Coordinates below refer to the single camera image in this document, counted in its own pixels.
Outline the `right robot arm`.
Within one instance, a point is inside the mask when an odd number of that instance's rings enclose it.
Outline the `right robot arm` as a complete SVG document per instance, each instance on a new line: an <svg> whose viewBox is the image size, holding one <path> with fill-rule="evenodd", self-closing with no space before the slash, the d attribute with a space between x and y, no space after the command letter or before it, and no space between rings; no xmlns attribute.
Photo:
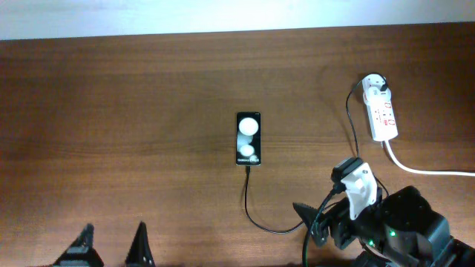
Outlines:
<svg viewBox="0 0 475 267"><path fill-rule="evenodd" d="M318 247L329 237L341 250L358 240L364 250L353 266L474 267L474 248L451 235L446 218L415 187L388 197L377 193L376 203L357 217L351 217L347 198L328 211L303 203L293 208L308 229L307 240Z"/></svg>

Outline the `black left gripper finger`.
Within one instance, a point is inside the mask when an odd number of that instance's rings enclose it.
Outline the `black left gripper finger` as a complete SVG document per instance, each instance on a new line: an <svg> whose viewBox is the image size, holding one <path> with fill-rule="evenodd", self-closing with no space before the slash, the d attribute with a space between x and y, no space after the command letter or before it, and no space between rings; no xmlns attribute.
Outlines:
<svg viewBox="0 0 475 267"><path fill-rule="evenodd" d="M146 224L140 222L133 242L125 258L126 267L155 267L155 262L148 243Z"/></svg>
<svg viewBox="0 0 475 267"><path fill-rule="evenodd" d="M53 266L103 267L104 263L94 249L94 226L88 223L79 236L53 263Z"/></svg>

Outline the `black Galaxy smartphone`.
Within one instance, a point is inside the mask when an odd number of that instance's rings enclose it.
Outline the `black Galaxy smartphone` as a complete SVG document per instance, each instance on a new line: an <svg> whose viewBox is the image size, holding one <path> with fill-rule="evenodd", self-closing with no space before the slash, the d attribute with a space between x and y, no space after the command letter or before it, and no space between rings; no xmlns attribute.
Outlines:
<svg viewBox="0 0 475 267"><path fill-rule="evenodd" d="M236 165L259 166L261 164L261 129L259 112L236 114Z"/></svg>

